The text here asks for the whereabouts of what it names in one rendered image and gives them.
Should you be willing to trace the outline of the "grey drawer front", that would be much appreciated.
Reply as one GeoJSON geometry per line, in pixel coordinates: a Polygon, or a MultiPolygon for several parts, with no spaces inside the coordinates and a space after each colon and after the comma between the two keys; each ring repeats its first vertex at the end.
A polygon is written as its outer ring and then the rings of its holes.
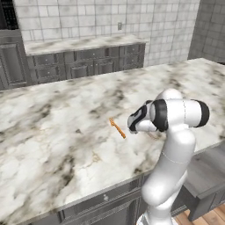
{"type": "Polygon", "coordinates": [[[133,194],[141,188],[142,179],[132,178],[83,198],[74,205],[76,214],[102,214],[134,199],[133,194]],[[109,197],[104,201],[104,194],[109,197]]]}

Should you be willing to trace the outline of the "grey cabinet door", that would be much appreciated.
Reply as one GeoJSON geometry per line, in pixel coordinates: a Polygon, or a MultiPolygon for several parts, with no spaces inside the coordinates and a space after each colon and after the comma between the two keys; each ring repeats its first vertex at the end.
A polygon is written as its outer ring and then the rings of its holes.
{"type": "Polygon", "coordinates": [[[126,202],[79,225],[135,225],[136,200],[126,202]]]}

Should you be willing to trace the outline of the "open grey drawer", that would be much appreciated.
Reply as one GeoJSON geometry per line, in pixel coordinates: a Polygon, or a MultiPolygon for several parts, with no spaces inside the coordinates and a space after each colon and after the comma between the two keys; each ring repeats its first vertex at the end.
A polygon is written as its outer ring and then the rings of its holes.
{"type": "Polygon", "coordinates": [[[192,158],[180,196],[194,221],[225,203],[225,142],[192,158]]]}

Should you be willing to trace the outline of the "tall grey cabinet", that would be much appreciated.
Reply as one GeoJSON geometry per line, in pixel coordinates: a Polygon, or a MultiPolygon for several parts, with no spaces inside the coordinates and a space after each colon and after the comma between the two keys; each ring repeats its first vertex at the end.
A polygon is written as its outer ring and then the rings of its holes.
{"type": "Polygon", "coordinates": [[[31,84],[21,32],[0,30],[0,91],[31,84]]]}

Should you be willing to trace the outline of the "orange wooden spoon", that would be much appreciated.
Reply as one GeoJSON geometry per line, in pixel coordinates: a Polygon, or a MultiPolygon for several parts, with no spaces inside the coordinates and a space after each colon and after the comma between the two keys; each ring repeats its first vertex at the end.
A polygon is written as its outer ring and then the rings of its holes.
{"type": "Polygon", "coordinates": [[[123,139],[126,139],[125,133],[120,129],[120,127],[114,122],[113,118],[109,118],[110,124],[112,127],[115,127],[117,131],[120,133],[123,139]]]}

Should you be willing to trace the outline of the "grey base cupboard run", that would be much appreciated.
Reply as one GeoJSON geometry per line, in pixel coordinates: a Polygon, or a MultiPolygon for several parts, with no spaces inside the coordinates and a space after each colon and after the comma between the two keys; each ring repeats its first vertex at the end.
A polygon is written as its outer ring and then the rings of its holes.
{"type": "Polygon", "coordinates": [[[27,57],[35,84],[143,67],[145,43],[98,47],[27,57]]]}

